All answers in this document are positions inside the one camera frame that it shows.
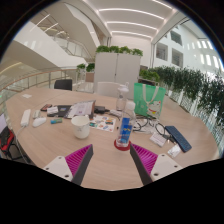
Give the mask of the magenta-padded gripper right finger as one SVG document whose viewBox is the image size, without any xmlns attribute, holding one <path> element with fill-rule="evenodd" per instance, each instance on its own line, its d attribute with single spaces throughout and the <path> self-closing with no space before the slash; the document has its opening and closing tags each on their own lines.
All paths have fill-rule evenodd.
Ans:
<svg viewBox="0 0 224 224">
<path fill-rule="evenodd" d="M 131 143 L 130 154 L 143 185 L 150 184 L 182 169 L 166 154 L 155 154 L 148 149 Z"/>
</svg>

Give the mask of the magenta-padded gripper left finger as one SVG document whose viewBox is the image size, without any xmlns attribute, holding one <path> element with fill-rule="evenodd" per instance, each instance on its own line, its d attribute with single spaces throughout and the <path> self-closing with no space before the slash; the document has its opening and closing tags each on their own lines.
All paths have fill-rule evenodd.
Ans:
<svg viewBox="0 0 224 224">
<path fill-rule="evenodd" d="M 76 185 L 81 185 L 92 156 L 93 145 L 90 144 L 66 157 L 57 156 L 44 167 L 44 170 Z"/>
</svg>

